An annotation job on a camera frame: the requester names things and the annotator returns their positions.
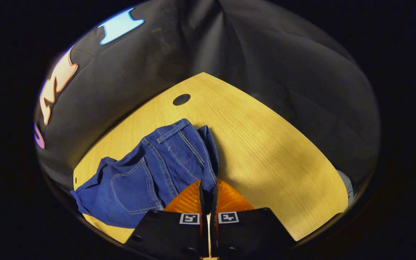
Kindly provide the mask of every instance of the black fabric backdrop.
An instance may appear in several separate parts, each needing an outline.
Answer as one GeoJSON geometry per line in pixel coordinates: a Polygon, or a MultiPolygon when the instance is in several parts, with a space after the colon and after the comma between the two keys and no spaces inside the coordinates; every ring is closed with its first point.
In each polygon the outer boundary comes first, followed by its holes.
{"type": "MultiPolygon", "coordinates": [[[[380,106],[380,161],[351,221],[320,259],[416,259],[416,1],[280,3],[354,57],[380,106]]],[[[52,59],[128,1],[0,1],[0,259],[117,259],[129,253],[65,211],[33,146],[33,102],[52,59]]]]}
{"type": "Polygon", "coordinates": [[[76,41],[70,57],[79,68],[50,105],[48,125],[36,106],[46,145],[37,147],[41,165],[65,188],[73,189],[73,169],[119,120],[201,72],[284,117],[350,177],[355,192],[374,169],[380,121],[370,83],[308,21],[258,0],[150,0],[131,15],[145,22],[111,43],[99,44],[104,28],[97,26],[76,41]]]}

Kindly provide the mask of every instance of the denim fabric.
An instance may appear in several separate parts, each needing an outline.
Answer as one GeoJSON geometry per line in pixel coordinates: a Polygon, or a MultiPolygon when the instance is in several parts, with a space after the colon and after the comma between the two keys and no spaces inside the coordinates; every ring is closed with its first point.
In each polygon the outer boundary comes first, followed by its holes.
{"type": "Polygon", "coordinates": [[[120,161],[103,158],[96,174],[70,192],[80,212],[107,225],[135,228],[148,210],[163,210],[199,179],[211,192],[219,166],[209,128],[196,130],[184,118],[142,138],[120,161]]]}

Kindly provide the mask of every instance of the light wood tabletop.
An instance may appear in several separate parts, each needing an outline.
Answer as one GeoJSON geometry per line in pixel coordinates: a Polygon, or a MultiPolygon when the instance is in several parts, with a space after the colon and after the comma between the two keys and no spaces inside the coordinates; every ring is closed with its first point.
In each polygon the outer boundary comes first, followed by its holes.
{"type": "MultiPolygon", "coordinates": [[[[206,73],[155,96],[104,135],[76,166],[74,189],[96,173],[102,158],[120,160],[145,135],[182,118],[195,128],[208,125],[220,153],[218,178],[255,208],[271,208],[294,240],[348,206],[342,179],[315,145],[261,102],[206,73]],[[191,98],[173,105],[181,94],[191,98]]],[[[121,243],[134,230],[84,217],[121,243]]]]}

